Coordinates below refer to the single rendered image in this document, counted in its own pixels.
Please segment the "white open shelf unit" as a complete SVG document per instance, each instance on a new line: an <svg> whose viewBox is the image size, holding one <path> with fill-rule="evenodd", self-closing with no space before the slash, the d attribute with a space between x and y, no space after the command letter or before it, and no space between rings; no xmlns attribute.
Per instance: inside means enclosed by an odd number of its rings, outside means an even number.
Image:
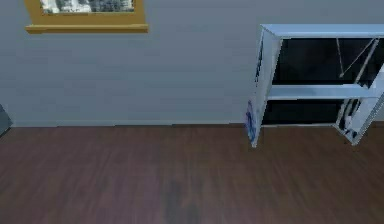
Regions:
<svg viewBox="0 0 384 224"><path fill-rule="evenodd" d="M263 24L254 81L252 147L268 126L330 125L356 145L384 108L384 24Z"/></svg>

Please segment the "yellow framed window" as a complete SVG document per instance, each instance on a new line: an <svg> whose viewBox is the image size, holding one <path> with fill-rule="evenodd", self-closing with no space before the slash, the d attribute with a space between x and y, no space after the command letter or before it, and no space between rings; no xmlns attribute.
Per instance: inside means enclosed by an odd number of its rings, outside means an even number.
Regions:
<svg viewBox="0 0 384 224"><path fill-rule="evenodd" d="M29 34L147 33L143 0L24 0Z"/></svg>

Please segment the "dark grey block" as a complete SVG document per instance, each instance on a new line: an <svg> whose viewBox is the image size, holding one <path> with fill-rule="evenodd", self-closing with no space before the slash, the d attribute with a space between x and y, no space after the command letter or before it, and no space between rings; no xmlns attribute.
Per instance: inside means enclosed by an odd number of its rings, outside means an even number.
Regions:
<svg viewBox="0 0 384 224"><path fill-rule="evenodd" d="M0 137L11 127L13 124L11 118L0 104Z"/></svg>

